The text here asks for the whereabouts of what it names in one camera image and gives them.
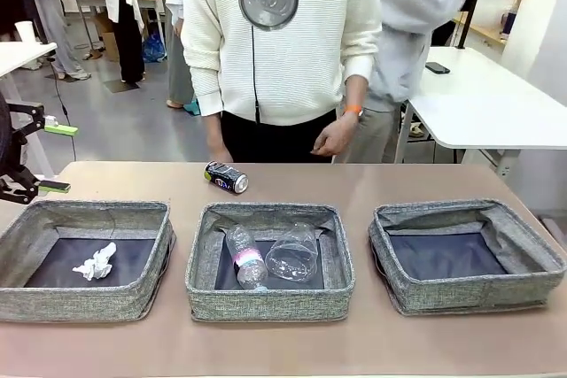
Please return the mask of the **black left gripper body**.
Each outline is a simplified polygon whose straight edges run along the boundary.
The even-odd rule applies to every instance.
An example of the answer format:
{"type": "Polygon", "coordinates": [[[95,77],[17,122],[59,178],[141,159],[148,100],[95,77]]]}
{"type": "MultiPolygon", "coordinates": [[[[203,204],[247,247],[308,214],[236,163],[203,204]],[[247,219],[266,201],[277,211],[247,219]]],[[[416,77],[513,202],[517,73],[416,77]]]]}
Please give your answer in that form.
{"type": "Polygon", "coordinates": [[[12,176],[20,167],[19,139],[13,133],[9,106],[1,96],[1,176],[12,176]]]}

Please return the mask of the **person's right hand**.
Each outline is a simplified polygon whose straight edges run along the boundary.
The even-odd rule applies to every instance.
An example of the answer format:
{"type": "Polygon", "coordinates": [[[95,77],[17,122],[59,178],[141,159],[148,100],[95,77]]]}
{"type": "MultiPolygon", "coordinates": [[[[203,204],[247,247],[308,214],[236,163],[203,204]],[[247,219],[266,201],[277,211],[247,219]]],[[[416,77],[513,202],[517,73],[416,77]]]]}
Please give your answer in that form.
{"type": "Polygon", "coordinates": [[[231,163],[233,161],[219,128],[206,130],[206,142],[212,161],[221,163],[231,163]]]}

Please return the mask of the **person's left hand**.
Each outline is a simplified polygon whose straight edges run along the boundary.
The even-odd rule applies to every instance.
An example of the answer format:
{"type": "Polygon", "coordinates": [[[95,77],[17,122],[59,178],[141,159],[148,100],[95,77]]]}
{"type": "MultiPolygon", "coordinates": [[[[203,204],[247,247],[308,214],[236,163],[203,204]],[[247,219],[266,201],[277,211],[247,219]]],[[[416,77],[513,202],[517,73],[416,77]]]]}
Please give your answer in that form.
{"type": "Polygon", "coordinates": [[[340,118],[325,127],[315,140],[311,153],[323,157],[333,157],[344,151],[358,126],[358,115],[345,112],[340,118]]]}

